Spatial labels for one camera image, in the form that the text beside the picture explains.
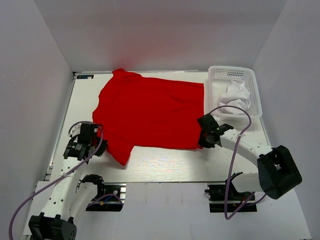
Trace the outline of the red t shirt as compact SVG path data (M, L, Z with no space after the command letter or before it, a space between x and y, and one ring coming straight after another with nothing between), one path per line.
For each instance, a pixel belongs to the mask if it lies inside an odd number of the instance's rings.
M135 146L177 150L200 148L203 83L143 77L120 68L106 83L92 113L103 126L107 152L121 165Z

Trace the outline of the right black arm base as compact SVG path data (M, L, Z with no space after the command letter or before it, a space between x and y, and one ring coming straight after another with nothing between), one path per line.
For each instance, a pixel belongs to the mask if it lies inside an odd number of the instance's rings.
M225 203L225 183L209 184L207 189L204 190L209 198L209 211L210 213L223 213ZM229 189L227 198L227 213L233 213L249 196L250 192L239 193L232 187ZM257 206L253 205L256 198L253 196L238 212L239 213L255 213Z

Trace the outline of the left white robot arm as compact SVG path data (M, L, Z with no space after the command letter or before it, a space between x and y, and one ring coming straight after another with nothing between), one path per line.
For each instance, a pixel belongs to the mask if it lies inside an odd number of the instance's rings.
M79 133L69 134L59 177L50 186L51 195L39 215L30 217L28 227L34 240L74 240L75 220L92 199L105 196L104 179L97 174L84 175L93 156L100 157L107 148L103 125L78 122Z

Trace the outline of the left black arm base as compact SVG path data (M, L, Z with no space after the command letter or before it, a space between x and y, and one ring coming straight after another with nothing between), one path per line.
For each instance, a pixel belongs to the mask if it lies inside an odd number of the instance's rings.
M87 212L120 212L127 192L126 183L105 183L102 176L86 175L81 183L91 183L97 195L86 207Z

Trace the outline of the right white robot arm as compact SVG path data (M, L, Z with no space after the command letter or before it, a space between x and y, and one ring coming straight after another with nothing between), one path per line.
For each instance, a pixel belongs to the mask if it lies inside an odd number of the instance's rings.
M238 133L231 125L219 125L211 114L197 120L201 134L199 145L220 146L239 154L257 168L257 172L229 172L225 180L226 195L236 200L243 193L264 193L277 200L302 183L302 176L289 151L283 145L271 147Z

